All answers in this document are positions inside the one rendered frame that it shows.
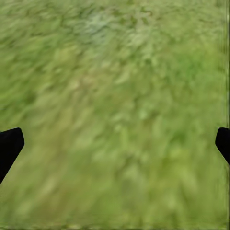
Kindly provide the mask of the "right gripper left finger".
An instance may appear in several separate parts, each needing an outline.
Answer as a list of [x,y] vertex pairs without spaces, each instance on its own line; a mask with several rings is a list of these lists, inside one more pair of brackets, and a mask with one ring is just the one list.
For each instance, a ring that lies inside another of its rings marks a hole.
[[0,184],[24,146],[20,127],[0,133]]

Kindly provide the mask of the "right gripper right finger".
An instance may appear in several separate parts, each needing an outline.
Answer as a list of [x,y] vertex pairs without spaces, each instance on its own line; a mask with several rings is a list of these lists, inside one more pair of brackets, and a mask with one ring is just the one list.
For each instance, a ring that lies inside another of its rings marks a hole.
[[219,128],[215,144],[230,165],[230,129]]

